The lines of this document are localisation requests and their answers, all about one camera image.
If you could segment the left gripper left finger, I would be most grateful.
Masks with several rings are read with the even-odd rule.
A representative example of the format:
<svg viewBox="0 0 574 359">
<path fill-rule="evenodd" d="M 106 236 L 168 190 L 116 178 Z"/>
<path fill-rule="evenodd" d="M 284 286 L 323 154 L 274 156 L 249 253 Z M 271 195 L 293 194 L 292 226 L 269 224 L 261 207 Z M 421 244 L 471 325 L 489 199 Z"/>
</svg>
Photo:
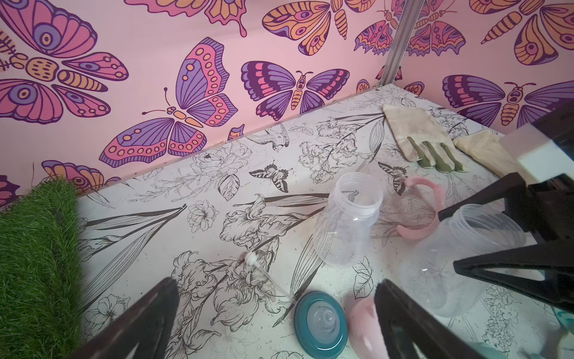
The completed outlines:
<svg viewBox="0 0 574 359">
<path fill-rule="evenodd" d="M 179 307 L 177 282 L 164 278 L 71 358 L 163 358 Z"/>
</svg>

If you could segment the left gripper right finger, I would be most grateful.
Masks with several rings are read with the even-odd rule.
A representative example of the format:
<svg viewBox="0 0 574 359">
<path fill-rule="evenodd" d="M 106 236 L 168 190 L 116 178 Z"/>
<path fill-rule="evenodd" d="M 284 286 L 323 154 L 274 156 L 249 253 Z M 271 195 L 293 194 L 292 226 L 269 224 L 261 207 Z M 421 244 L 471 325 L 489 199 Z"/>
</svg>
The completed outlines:
<svg viewBox="0 0 574 359">
<path fill-rule="evenodd" d="M 481 357 L 388 279 L 376 288 L 375 308 L 390 358 Z"/>
</svg>

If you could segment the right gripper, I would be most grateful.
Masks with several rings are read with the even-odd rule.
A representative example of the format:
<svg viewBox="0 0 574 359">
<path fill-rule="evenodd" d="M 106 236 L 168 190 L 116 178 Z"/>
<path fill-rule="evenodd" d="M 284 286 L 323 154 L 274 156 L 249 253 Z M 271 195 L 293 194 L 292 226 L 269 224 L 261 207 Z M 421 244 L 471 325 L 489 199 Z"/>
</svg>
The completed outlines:
<svg viewBox="0 0 574 359">
<path fill-rule="evenodd" d="M 573 160 L 572 101 L 531 124 Z M 487 205 L 501 199 L 505 201 L 507 216 L 517 222 L 530 216 L 533 235 L 547 243 L 457 260 L 453 263 L 455 272 L 572 313 L 573 179 L 562 174 L 526 185 L 519 173 L 510 173 L 468 199 L 439 211 L 438 218 L 450 218 L 467 204 Z"/>
</svg>

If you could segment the pink bottle cap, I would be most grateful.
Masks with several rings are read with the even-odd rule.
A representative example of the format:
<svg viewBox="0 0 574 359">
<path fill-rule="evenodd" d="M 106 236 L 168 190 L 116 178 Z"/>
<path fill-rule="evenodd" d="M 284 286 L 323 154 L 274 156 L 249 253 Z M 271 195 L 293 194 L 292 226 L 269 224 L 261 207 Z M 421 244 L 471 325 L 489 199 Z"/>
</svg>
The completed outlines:
<svg viewBox="0 0 574 359">
<path fill-rule="evenodd" d="M 358 358 L 390 358 L 379 326 L 373 296 L 356 301 L 346 316 L 348 339 Z"/>
</svg>

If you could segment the teal nipple collar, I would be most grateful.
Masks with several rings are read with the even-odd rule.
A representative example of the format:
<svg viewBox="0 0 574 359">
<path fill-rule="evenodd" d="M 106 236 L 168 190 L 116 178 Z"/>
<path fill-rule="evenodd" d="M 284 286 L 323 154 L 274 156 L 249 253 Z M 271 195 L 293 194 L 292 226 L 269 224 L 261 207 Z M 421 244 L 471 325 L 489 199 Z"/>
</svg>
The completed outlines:
<svg viewBox="0 0 574 359">
<path fill-rule="evenodd" d="M 297 340 L 311 358 L 338 358 L 348 341 L 345 313 L 336 299 L 322 291 L 301 297 L 295 307 Z"/>
</svg>

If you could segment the mint bottle cap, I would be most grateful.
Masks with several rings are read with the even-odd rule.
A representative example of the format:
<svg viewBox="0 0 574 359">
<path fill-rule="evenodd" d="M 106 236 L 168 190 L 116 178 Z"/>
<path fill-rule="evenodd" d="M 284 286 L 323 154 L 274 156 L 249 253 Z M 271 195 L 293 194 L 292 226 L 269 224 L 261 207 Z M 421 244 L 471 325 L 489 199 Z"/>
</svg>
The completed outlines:
<svg viewBox="0 0 574 359">
<path fill-rule="evenodd" d="M 551 333 L 545 346 L 538 352 L 519 352 L 520 358 L 573 358 L 573 314 L 557 308 L 552 309 L 558 323 L 557 331 Z M 508 358 L 503 352 L 487 343 L 470 343 L 483 358 Z"/>
</svg>

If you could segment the green artificial grass mat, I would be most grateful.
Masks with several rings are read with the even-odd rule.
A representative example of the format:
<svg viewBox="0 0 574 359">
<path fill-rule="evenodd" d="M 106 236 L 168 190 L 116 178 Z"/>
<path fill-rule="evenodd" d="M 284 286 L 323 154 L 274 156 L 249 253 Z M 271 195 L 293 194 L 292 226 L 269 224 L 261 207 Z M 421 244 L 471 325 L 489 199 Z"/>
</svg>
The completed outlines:
<svg viewBox="0 0 574 359">
<path fill-rule="evenodd" d="M 45 182 L 1 212 L 1 357 L 67 358 L 81 342 L 74 185 Z"/>
</svg>

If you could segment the white straw piece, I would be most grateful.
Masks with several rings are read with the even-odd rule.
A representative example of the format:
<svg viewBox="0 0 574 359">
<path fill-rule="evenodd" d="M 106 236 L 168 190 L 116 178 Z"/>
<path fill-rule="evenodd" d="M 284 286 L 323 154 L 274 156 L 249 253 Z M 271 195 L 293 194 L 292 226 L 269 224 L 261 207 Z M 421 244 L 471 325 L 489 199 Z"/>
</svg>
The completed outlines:
<svg viewBox="0 0 574 359">
<path fill-rule="evenodd" d="M 257 256 L 257 254 L 255 252 L 252 251 L 248 251 L 245 253 L 244 255 L 244 261 L 248 266 L 254 267 L 257 270 L 259 270 L 261 273 L 263 273 L 264 276 L 266 276 L 267 279 L 269 279 L 269 281 L 273 284 L 273 286 L 279 290 L 283 296 L 291 303 L 295 304 L 296 300 L 291 296 L 291 294 L 286 291 L 269 273 L 268 271 L 265 269 L 265 267 L 263 266 L 263 264 L 261 264 L 259 262 L 259 258 Z"/>
</svg>

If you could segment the beige glove green fingers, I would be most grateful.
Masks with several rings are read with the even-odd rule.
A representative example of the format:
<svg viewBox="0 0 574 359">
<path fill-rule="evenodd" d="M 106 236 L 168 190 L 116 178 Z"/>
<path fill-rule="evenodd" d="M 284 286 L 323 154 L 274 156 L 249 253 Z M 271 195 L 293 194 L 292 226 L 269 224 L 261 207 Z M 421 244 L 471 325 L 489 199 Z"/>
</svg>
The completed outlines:
<svg viewBox="0 0 574 359">
<path fill-rule="evenodd" d="M 468 171 L 447 132 L 426 110 L 385 104 L 383 111 L 407 161 L 446 174 Z"/>
</svg>

